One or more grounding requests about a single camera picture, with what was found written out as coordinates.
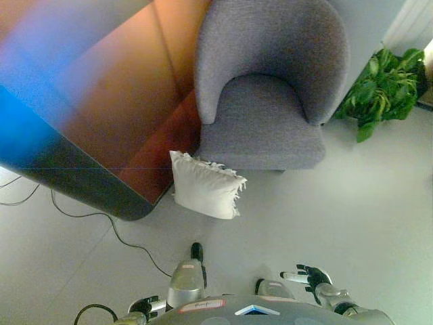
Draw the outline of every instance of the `white wall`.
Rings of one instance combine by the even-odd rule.
[[[346,94],[378,48],[405,0],[328,1],[341,15],[349,38],[351,67],[344,92]]]
[[[401,56],[412,47],[424,49],[433,39],[433,1],[406,0],[384,42]]]

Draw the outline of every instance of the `gray floor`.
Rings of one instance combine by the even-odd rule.
[[[432,117],[416,108],[362,144],[354,123],[332,121],[323,128],[327,158],[316,169],[239,172],[248,183],[234,220],[177,206],[171,190],[145,219],[117,221],[119,232],[148,247],[167,272],[200,241],[209,295],[251,293],[259,277],[277,279],[301,262],[323,267],[359,304],[397,324],[433,324]],[[0,184],[12,178],[0,169]],[[32,187],[21,179],[0,190],[0,201]],[[65,196],[58,203],[93,211]],[[21,206],[0,207],[0,216],[0,324],[71,324],[89,303],[122,314],[135,299],[166,296],[168,278],[119,243],[107,219],[60,215],[47,188]],[[313,302],[302,285],[289,287]],[[92,310],[81,324],[111,323]]]

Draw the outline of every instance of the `green leaf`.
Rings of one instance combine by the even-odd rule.
[[[374,56],[368,61],[370,75],[375,77],[379,71],[379,60]]]
[[[389,65],[392,58],[392,53],[389,49],[383,48],[376,53],[376,57],[379,60],[379,65],[382,69],[384,69],[385,67],[387,67],[387,65]]]
[[[424,59],[424,51],[420,49],[408,49],[403,54],[402,60],[398,65],[398,70],[410,71],[417,66],[417,62]]]
[[[373,135],[376,122],[369,122],[358,128],[357,142],[363,142]]]
[[[356,92],[356,102],[359,102],[360,104],[366,104],[371,101],[374,95],[374,91],[376,90],[377,85],[375,81],[372,80],[365,80],[362,83],[360,83],[357,87]]]

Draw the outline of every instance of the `gray armchair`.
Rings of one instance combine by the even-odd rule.
[[[214,0],[196,60],[200,156],[235,169],[313,168],[348,57],[325,0]]]

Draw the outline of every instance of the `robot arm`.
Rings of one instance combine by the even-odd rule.
[[[395,325],[383,311],[359,307],[347,290],[340,290],[332,284],[330,276],[322,269],[302,264],[296,267],[300,270],[298,273],[281,272],[280,276],[289,281],[308,284],[305,291],[312,293],[317,304],[323,308],[365,325]]]

